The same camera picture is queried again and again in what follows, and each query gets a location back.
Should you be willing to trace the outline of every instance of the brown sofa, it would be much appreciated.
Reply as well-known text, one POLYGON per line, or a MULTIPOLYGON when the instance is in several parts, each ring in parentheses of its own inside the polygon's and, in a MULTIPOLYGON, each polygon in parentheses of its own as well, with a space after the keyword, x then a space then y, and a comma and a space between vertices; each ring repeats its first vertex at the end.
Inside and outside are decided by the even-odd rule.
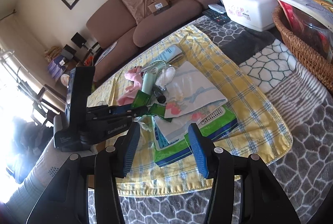
POLYGON ((108 0, 88 20, 87 28, 106 49, 114 49, 96 65, 97 82, 140 53, 141 47, 198 16, 219 0, 171 0, 171 8, 158 15, 147 11, 156 0, 108 0))

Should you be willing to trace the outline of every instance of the tissue pack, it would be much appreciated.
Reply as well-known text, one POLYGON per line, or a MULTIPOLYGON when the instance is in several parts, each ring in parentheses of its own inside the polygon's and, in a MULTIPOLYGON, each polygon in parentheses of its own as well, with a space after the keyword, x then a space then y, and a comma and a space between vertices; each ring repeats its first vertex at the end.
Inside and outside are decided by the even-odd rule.
MULTIPOLYGON (((217 108, 207 118, 202 120, 198 127, 205 137, 212 141, 217 141, 221 137, 230 133, 238 126, 237 118, 225 105, 217 108)), ((186 139, 188 134, 182 139, 168 143, 163 134, 153 120, 154 133, 154 162, 163 167, 192 154, 186 139)))

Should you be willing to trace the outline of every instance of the white plastic container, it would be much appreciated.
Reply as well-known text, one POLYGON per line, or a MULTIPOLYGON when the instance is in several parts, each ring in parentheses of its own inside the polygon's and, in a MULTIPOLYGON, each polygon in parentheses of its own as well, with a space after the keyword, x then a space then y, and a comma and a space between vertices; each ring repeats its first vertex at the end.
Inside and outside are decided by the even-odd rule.
POLYGON ((222 0, 228 17, 244 27, 265 31, 274 27, 272 13, 277 0, 222 0))

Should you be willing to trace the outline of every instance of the blue gripper pad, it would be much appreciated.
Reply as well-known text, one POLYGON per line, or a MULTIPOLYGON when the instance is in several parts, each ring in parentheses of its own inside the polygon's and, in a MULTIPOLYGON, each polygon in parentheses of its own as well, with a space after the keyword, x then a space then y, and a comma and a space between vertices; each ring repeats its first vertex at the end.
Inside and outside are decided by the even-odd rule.
POLYGON ((124 154, 123 172, 124 172, 125 177, 132 168, 134 155, 137 150, 139 139, 140 139, 140 125, 139 125, 139 123, 135 123, 135 124, 136 124, 136 126, 133 130, 133 136, 132 136, 131 140, 129 141, 127 150, 124 154))
POLYGON ((208 167, 207 167, 207 158, 200 145, 200 141, 198 140, 197 135, 201 135, 201 132, 198 126, 195 123, 190 124, 189 126, 189 142, 191 144, 192 153, 195 158, 196 165, 198 167, 198 171, 202 174, 204 178, 207 179, 209 175, 208 167))

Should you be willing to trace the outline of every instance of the small box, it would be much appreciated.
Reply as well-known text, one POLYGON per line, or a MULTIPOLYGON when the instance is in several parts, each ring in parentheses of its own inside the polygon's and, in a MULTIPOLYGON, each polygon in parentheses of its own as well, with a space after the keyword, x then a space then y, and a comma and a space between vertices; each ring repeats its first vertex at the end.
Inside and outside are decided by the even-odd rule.
POLYGON ((169 0, 156 0, 154 3, 149 5, 148 8, 154 15, 157 15, 170 8, 170 1, 169 0))

